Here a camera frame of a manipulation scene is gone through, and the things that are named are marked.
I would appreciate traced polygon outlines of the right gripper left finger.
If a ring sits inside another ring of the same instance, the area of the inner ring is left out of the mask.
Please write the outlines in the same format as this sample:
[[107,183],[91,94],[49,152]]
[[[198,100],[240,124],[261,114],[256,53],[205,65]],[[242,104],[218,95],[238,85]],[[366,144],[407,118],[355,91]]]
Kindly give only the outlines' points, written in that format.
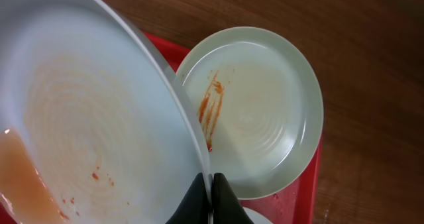
[[203,174],[199,173],[166,224],[208,224],[209,202]]

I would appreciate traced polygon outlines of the red plastic serving tray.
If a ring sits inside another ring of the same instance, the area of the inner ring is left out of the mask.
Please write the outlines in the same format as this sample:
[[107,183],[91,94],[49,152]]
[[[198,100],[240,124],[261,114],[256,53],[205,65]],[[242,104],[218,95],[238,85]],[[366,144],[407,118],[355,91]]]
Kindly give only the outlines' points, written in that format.
[[[162,40],[161,38],[155,36],[150,35],[148,36],[148,39],[157,49],[159,49],[161,55],[173,69],[176,76],[176,81],[179,85],[181,85],[182,90],[187,97],[187,102],[193,111],[195,122],[199,127],[199,137],[201,139],[199,143],[200,149],[209,160],[207,153],[207,143],[201,128],[201,124],[199,123],[195,109],[193,108],[191,101],[189,100],[189,97],[183,88],[181,80],[176,75],[180,64],[191,50],[179,47],[175,44],[172,44],[171,42]],[[243,206],[260,213],[269,219],[272,223],[310,223],[312,219],[313,204],[316,193],[320,144],[321,138],[319,141],[319,146],[317,147],[311,162],[302,172],[302,174],[289,186],[270,196],[258,199],[238,198],[242,202]],[[211,172],[210,160],[208,167],[208,176],[212,177],[214,173]]]

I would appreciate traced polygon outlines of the white plate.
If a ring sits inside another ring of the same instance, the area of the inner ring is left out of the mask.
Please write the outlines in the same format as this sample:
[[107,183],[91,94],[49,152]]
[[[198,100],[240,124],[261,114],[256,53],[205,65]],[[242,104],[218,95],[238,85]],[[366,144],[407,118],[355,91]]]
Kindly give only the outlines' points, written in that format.
[[1,222],[166,223],[209,160],[173,69],[102,0],[1,0]]
[[265,216],[261,215],[260,213],[252,209],[249,209],[247,207],[243,207],[243,209],[254,224],[272,224],[272,222],[269,219],[267,219]]
[[198,43],[176,72],[207,143],[211,172],[239,199],[270,196],[311,162],[323,130],[321,88],[284,37],[233,27]]

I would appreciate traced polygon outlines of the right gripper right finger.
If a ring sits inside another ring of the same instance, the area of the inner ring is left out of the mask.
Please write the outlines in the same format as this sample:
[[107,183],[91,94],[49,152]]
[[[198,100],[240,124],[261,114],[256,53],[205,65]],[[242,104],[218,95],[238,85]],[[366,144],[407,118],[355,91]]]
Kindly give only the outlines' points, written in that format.
[[214,174],[211,194],[214,224],[253,224],[224,174]]

